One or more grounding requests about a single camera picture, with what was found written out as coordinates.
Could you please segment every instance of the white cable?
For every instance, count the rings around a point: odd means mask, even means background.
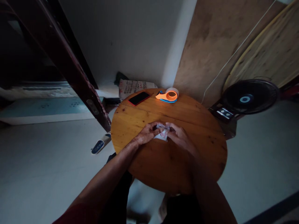
[[[228,61],[225,63],[225,65],[222,67],[222,69],[220,70],[220,72],[218,73],[218,75],[214,78],[214,80],[210,83],[210,85],[207,87],[207,89],[205,90],[204,94],[203,94],[203,98],[202,98],[202,103],[203,100],[205,99],[205,95],[206,95],[206,91],[210,88],[210,86],[213,84],[213,82],[217,79],[217,77],[220,75],[220,73],[222,72],[222,70],[225,68],[225,66],[227,65],[227,63],[231,60],[231,58],[237,53],[237,51],[240,49],[240,47],[244,44],[244,42],[248,39],[248,37],[250,36],[250,34],[254,31],[254,29],[257,27],[257,25],[259,24],[259,22],[264,18],[264,16],[267,14],[267,12],[271,9],[272,5],[270,5],[270,7],[268,8],[268,10],[265,12],[265,14],[260,18],[260,20],[258,21],[258,23],[254,26],[254,28],[250,31],[250,33],[248,34],[248,36],[245,38],[245,40],[241,43],[241,45],[237,48],[237,50],[234,52],[234,54],[228,59]]]

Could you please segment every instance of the red phone case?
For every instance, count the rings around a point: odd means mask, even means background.
[[[146,93],[147,93],[149,96],[148,96],[147,98],[143,99],[142,101],[138,102],[137,104],[133,104],[133,103],[130,101],[130,99],[132,99],[132,98],[128,99],[128,101],[129,101],[130,104],[132,104],[133,106],[137,106],[138,104],[140,104],[141,102],[145,101],[146,99],[148,99],[148,98],[150,97],[150,94],[149,94],[148,92],[146,92]]]

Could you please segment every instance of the white tiled floor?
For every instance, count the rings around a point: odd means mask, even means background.
[[[110,142],[91,154],[104,134],[95,119],[0,130],[0,223],[47,224],[63,214],[114,153]],[[151,223],[156,223],[163,196],[135,180],[128,209],[154,215]]]
[[[299,190],[298,104],[281,102],[246,116],[228,141],[219,185],[238,223],[253,218]],[[90,149],[105,134],[95,119],[12,126],[0,130],[0,223],[57,219],[114,153],[110,142]],[[128,209],[160,223],[164,193],[135,180]]]

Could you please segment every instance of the round wooden table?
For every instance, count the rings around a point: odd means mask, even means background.
[[[213,115],[195,99],[180,94],[177,102],[166,103],[155,98],[164,89],[146,89],[151,97],[133,106],[128,99],[119,104],[111,126],[111,137],[119,153],[144,127],[153,121],[171,122],[183,127],[215,179],[226,165],[227,147],[224,134]],[[193,193],[187,153],[171,139],[153,139],[138,150],[129,172],[144,184],[171,194]]]

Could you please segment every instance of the phone screen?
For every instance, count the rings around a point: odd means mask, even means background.
[[[138,95],[132,97],[129,99],[129,102],[136,106],[137,104],[141,103],[145,99],[147,99],[150,95],[147,92],[141,92]]]

